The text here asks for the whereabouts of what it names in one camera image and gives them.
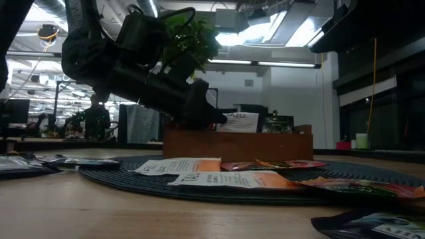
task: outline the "red packet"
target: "red packet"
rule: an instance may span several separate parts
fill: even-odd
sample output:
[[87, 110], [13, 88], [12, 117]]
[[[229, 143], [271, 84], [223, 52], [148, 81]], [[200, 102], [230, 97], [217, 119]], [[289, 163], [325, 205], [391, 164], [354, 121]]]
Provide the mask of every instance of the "red packet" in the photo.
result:
[[398, 197], [402, 199], [419, 199], [425, 197], [424, 187], [409, 187], [394, 183], [382, 183], [356, 179], [317, 179], [298, 182], [301, 185], [317, 187], [338, 193], [362, 194], [379, 197]]
[[307, 169], [312, 167], [325, 166], [326, 163], [309, 160], [295, 160], [284, 162], [263, 162], [256, 159], [256, 162], [247, 163], [222, 163], [221, 167], [228, 171], [247, 170], [273, 170], [273, 169]]

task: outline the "orange cable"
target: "orange cable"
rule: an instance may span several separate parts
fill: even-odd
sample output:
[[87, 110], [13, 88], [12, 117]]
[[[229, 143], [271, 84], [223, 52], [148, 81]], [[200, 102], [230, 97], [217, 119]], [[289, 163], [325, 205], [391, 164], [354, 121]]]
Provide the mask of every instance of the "orange cable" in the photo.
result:
[[372, 121], [372, 112], [373, 112], [373, 101], [375, 99], [375, 85], [377, 84], [377, 46], [378, 40], [375, 38], [375, 55], [373, 58], [373, 87], [372, 87], [372, 100], [371, 100], [371, 109], [369, 110], [369, 122], [367, 124], [367, 134], [371, 130], [371, 121]]

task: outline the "paper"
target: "paper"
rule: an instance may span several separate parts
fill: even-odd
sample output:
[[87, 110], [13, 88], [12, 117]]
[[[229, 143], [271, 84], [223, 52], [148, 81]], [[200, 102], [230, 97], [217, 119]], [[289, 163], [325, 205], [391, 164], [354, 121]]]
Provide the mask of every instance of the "paper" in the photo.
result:
[[257, 113], [229, 113], [224, 114], [227, 123], [217, 125], [218, 132], [256, 133], [258, 125]]
[[168, 185], [238, 187], [244, 189], [299, 189], [273, 171], [186, 173]]
[[307, 169], [312, 167], [325, 166], [326, 163], [311, 160], [294, 160], [283, 162], [256, 162], [245, 163], [222, 163], [221, 167], [228, 171], [247, 171], [247, 170], [274, 170], [274, 169]]
[[217, 158], [174, 158], [149, 160], [133, 172], [142, 175], [180, 175], [182, 173], [220, 171], [221, 159]]
[[394, 183], [382, 183], [356, 179], [317, 179], [298, 182], [302, 185], [317, 187], [339, 193], [363, 194], [380, 197], [398, 197], [414, 199], [425, 197], [424, 187], [413, 188]]

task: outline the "label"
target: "label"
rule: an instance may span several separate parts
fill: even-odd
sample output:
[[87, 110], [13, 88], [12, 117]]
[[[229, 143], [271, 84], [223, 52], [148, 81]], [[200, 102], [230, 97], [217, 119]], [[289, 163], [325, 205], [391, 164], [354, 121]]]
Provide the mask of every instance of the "label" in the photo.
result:
[[227, 123], [217, 125], [218, 132], [256, 133], [258, 125], [257, 113], [229, 113], [224, 114]]
[[379, 232], [382, 234], [386, 234], [392, 236], [394, 238], [400, 239], [423, 239], [425, 238], [425, 231], [411, 231], [406, 228], [402, 228], [399, 226], [383, 224], [372, 229], [375, 232]]

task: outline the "computer monitor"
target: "computer monitor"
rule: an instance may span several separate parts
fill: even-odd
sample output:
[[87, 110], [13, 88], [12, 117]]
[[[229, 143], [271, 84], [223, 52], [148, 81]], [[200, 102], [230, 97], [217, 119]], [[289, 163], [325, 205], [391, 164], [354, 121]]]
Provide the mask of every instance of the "computer monitor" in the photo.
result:
[[29, 100], [0, 99], [0, 116], [8, 123], [28, 123]]

